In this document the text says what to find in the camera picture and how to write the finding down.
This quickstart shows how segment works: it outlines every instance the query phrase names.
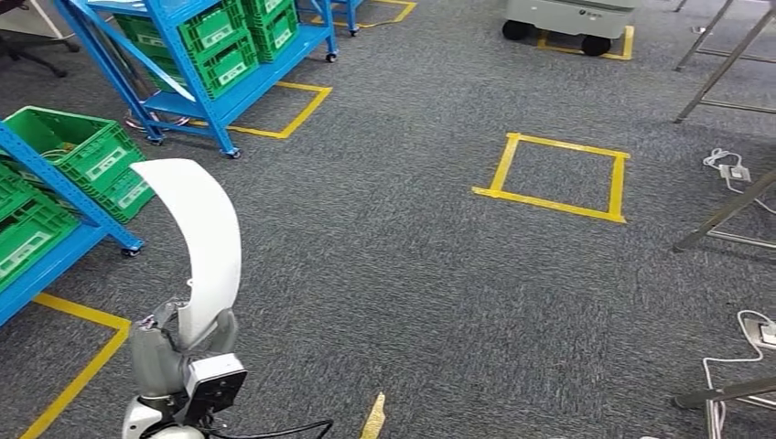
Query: white power cord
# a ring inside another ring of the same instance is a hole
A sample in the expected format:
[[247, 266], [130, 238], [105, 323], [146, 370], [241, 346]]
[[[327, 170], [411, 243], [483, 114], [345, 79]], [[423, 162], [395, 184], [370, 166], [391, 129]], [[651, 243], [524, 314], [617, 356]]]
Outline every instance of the white power cord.
[[[764, 321], [768, 322], [768, 325], [770, 327], [776, 327], [776, 323], [773, 322], [773, 320], [770, 320], [767, 316], [758, 313], [757, 311], [750, 311], [748, 309], [738, 311], [738, 325], [741, 327], [741, 332], [744, 333], [744, 337], [747, 338], [747, 342], [749, 343], [752, 348], [757, 351], [757, 357], [753, 359], [712, 359], [710, 357], [706, 357], [703, 359], [703, 365], [704, 365], [704, 373], [706, 374], [706, 385], [709, 389], [714, 389], [714, 384], [711, 380], [711, 370], [708, 367], [708, 363], [711, 361], [715, 361], [717, 363], [750, 363], [750, 362], [757, 362], [762, 360], [762, 350], [760, 350], [760, 347], [757, 346], [754, 340], [749, 337], [749, 333], [747, 332], [746, 328], [744, 327], [744, 319], [743, 316], [745, 314], [753, 314], [754, 316], [757, 316]], [[725, 424], [725, 415], [727, 413], [727, 409], [724, 402], [717, 402], [715, 405], [717, 407], [717, 413], [714, 413], [715, 419], [712, 425], [712, 428], [715, 430], [716, 437], [722, 437], [722, 427]]]
[[[736, 157], [736, 164], [734, 166], [717, 164], [718, 160], [721, 160], [729, 155]], [[749, 180], [749, 170], [741, 164], [741, 161], [742, 161], [741, 155], [731, 153], [729, 151], [725, 151], [722, 148], [715, 148], [711, 151], [710, 156], [704, 158], [703, 163], [704, 165], [711, 166], [717, 171], [719, 171], [719, 175], [721, 175], [725, 179], [728, 189], [738, 194], [743, 194], [743, 191], [738, 190], [730, 185], [731, 177]], [[765, 203], [763, 203], [757, 198], [755, 198], [754, 200], [763, 209], [766, 209], [768, 212], [772, 213], [773, 215], [776, 215], [776, 210], [769, 208]]]

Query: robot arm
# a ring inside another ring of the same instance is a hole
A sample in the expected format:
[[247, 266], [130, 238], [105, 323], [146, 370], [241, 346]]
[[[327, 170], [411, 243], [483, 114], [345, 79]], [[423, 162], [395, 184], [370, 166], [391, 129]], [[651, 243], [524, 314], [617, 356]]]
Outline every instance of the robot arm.
[[[231, 406], [247, 373], [232, 354], [237, 336], [232, 305], [242, 258], [237, 215], [221, 185], [196, 162], [155, 160], [132, 169], [180, 227], [189, 249], [191, 291], [188, 301], [172, 298], [132, 327], [140, 396], [127, 408], [123, 438], [200, 438], [198, 430], [184, 425], [198, 425]], [[177, 331], [170, 330], [176, 322]], [[192, 361], [192, 350], [207, 336], [209, 357]]]

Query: power strip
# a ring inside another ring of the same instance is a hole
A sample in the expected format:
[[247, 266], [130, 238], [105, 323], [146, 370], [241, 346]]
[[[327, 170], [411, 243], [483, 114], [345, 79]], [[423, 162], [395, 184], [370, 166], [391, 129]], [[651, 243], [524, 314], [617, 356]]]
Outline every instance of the power strip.
[[755, 345], [766, 349], [776, 349], [776, 327], [768, 325], [762, 320], [745, 318], [744, 330], [746, 336]]
[[749, 169], [741, 165], [720, 165], [719, 175], [725, 180], [737, 180], [751, 182]]

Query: black chair base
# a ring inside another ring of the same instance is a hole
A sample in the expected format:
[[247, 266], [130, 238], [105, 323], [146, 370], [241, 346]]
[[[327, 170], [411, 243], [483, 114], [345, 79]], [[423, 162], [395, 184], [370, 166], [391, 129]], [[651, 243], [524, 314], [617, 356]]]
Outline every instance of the black chair base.
[[41, 66], [47, 67], [51, 70], [57, 78], [64, 78], [68, 76], [66, 70], [62, 70], [51, 64], [50, 62], [36, 57], [35, 55], [27, 52], [27, 48], [37, 48], [41, 46], [58, 46], [62, 45], [70, 52], [77, 52], [81, 50], [81, 47], [77, 44], [69, 42], [67, 39], [44, 39], [40, 41], [9, 41], [0, 36], [0, 55], [7, 54], [12, 60], [19, 61], [20, 59], [27, 59]]

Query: metal table leg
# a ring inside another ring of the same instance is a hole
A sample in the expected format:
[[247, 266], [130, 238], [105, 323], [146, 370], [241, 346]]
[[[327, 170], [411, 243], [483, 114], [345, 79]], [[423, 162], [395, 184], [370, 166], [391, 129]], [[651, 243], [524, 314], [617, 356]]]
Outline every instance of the metal table leg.
[[674, 9], [674, 12], [681, 11], [685, 3], [687, 3], [687, 0], [682, 0], [681, 2], [679, 2], [679, 5], [676, 5], [676, 9]]
[[[768, 114], [776, 114], [776, 109], [771, 108], [761, 108], [761, 107], [755, 107], [751, 105], [740, 105], [730, 102], [722, 102], [722, 101], [713, 101], [713, 100], [707, 100], [705, 99], [706, 94], [711, 90], [712, 87], [714, 87], [715, 84], [719, 81], [720, 78], [730, 69], [730, 66], [733, 65], [734, 62], [741, 56], [741, 54], [744, 53], [744, 50], [747, 49], [747, 47], [751, 44], [752, 41], [754, 41], [754, 38], [757, 37], [757, 35], [762, 32], [762, 29], [767, 26], [771, 20], [774, 17], [774, 14], [776, 14], [776, 9], [771, 8], [769, 11], [762, 16], [760, 21], [757, 22], [757, 24], [749, 31], [749, 33], [744, 37], [744, 39], [738, 43], [735, 49], [730, 53], [730, 56], [725, 59], [725, 62], [722, 63], [721, 66], [717, 69], [717, 71], [714, 72], [714, 74], [711, 75], [711, 78], [708, 79], [706, 84], [704, 84], [703, 87], [701, 87], [701, 90], [698, 91], [698, 93], [695, 95], [693, 100], [690, 101], [690, 103], [687, 104], [686, 107], [684, 107], [684, 110], [679, 113], [678, 116], [676, 116], [675, 123], [681, 123], [684, 119], [687, 118], [687, 115], [690, 114], [690, 112], [698, 105], [711, 105], [716, 107], [725, 107], [725, 108], [732, 108], [736, 110], [746, 110], [750, 112], [765, 112]], [[699, 40], [703, 38], [706, 34], [708, 34], [708, 30], [704, 32]]]
[[674, 403], [682, 409], [702, 407], [706, 401], [722, 402], [776, 391], [776, 377], [763, 378], [731, 384], [718, 389], [695, 391], [674, 398]]
[[718, 404], [725, 401], [736, 400], [756, 405], [761, 408], [776, 410], [776, 402], [755, 396], [763, 393], [770, 393], [772, 391], [776, 391], [776, 377], [741, 382], [739, 384], [733, 384], [718, 389], [696, 391], [677, 396], [674, 398], [674, 405], [682, 409], [704, 407], [708, 438], [722, 439], [722, 435], [717, 429], [719, 423]]
[[674, 245], [674, 251], [681, 252], [683, 250], [686, 250], [688, 247], [698, 242], [704, 236], [709, 236], [711, 238], [718, 238], [720, 240], [739, 242], [742, 244], [755, 245], [766, 249], [776, 250], [776, 242], [756, 240], [753, 238], [748, 238], [746, 236], [734, 235], [732, 233], [725, 233], [722, 231], [714, 230], [716, 226], [732, 218], [741, 209], [743, 209], [749, 203], [754, 201], [755, 198], [763, 194], [768, 189], [768, 187], [773, 183], [776, 183], [776, 169], [762, 176], [752, 186], [747, 188], [747, 190], [745, 190], [743, 194], [738, 195], [732, 200], [730, 200], [730, 202], [727, 203], [725, 207], [720, 209], [716, 215], [711, 217], [711, 219], [706, 221], [703, 225], [701, 225], [701, 227], [699, 227], [697, 230], [690, 233], [683, 240], [677, 242]]
[[[698, 51], [698, 49], [701, 47], [701, 45], [706, 41], [706, 38], [708, 38], [709, 35], [711, 35], [711, 30], [714, 29], [714, 26], [719, 23], [719, 20], [722, 19], [723, 16], [725, 16], [725, 13], [730, 8], [731, 5], [733, 5], [733, 2], [735, 0], [727, 0], [722, 7], [719, 8], [719, 11], [717, 11], [717, 14], [714, 16], [714, 18], [711, 19], [711, 22], [706, 26], [706, 31], [701, 33], [701, 35], [698, 36], [698, 39], [695, 41], [695, 44], [690, 48], [690, 50], [687, 51], [687, 53], [684, 55], [681, 61], [679, 61], [679, 64], [676, 65], [674, 70], [681, 71], [684, 68], [684, 65], [687, 64], [687, 61], [690, 60], [690, 58], [693, 57], [693, 54]], [[674, 12], [678, 12], [682, 6], [684, 6], [684, 3], [686, 3], [686, 0], [683, 0], [682, 3], [679, 4], [679, 6], [676, 8]]]

